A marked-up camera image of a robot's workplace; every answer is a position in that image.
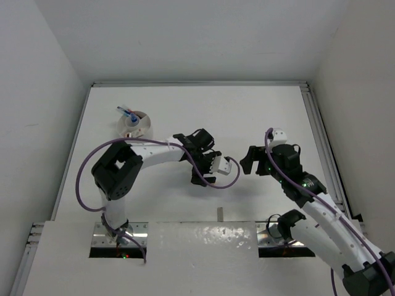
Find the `clear blue gel pen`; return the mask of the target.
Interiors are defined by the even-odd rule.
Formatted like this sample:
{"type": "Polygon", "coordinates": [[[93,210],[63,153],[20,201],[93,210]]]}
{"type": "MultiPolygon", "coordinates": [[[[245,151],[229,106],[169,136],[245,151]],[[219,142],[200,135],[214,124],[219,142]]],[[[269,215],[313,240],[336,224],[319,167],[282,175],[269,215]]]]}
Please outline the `clear blue gel pen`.
{"type": "Polygon", "coordinates": [[[139,117],[135,113],[130,114],[130,121],[132,125],[137,125],[139,122],[139,117]]]}

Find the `blue ballpoint pen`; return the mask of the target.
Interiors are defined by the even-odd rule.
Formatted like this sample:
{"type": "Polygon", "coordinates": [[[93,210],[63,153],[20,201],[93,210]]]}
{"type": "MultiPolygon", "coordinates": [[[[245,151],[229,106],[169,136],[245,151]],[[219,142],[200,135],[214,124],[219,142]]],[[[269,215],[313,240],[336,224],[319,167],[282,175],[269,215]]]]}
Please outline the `blue ballpoint pen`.
{"type": "Polygon", "coordinates": [[[117,111],[120,112],[122,115],[129,117],[131,112],[121,106],[117,106],[117,111]]]}

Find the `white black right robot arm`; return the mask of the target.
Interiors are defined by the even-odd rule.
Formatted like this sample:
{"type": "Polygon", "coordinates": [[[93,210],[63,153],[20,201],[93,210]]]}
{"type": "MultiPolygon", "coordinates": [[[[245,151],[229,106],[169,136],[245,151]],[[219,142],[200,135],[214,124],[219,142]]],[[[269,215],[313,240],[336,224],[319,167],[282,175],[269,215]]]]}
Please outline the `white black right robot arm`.
{"type": "Polygon", "coordinates": [[[294,146],[250,146],[240,161],[244,174],[251,173],[254,162],[258,163],[256,174],[275,178],[298,206],[277,219],[277,231],[284,241],[306,245],[330,266],[349,295],[394,293],[394,252],[384,253],[363,236],[324,185],[303,170],[294,146]]]}

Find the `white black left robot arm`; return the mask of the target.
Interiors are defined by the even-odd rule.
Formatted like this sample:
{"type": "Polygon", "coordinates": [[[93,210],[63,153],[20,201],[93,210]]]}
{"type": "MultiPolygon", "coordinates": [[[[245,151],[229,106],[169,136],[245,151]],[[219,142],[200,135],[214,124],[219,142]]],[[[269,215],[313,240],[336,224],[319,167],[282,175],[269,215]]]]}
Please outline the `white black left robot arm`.
{"type": "Polygon", "coordinates": [[[128,220],[125,216],[124,197],[131,190],[139,172],[145,168],[167,162],[189,161],[192,164],[191,183],[200,186],[213,184],[215,177],[208,174],[229,173],[229,164],[222,153],[212,150],[213,137],[199,129],[193,134],[174,134],[164,141],[138,140],[113,143],[95,163],[91,173],[102,195],[102,223],[110,237],[125,232],[128,220]]]}

